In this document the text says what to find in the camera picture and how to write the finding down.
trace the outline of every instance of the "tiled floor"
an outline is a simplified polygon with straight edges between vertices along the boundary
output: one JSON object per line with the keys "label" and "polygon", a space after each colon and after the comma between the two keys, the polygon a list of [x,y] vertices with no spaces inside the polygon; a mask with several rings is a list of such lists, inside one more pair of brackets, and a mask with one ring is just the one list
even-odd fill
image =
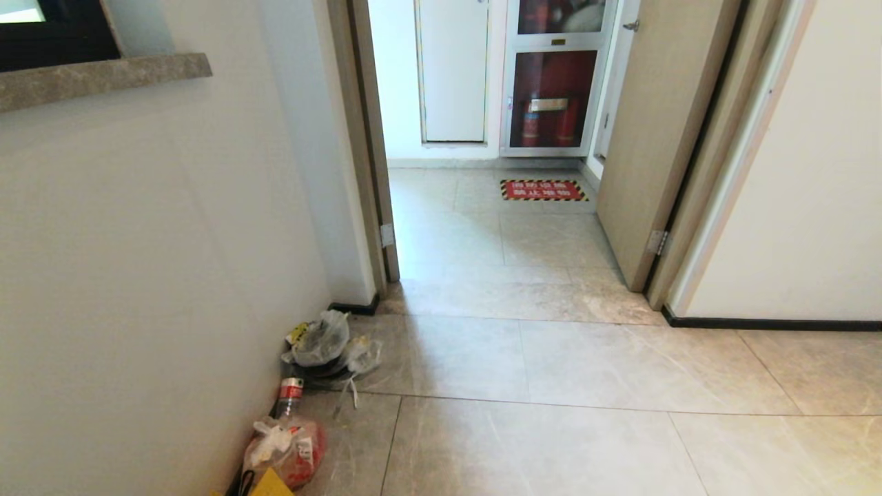
{"label": "tiled floor", "polygon": [[384,363],[359,410],[307,397],[299,496],[882,495],[882,334],[673,329],[593,201],[499,195],[575,171],[390,172],[403,279],[351,319]]}

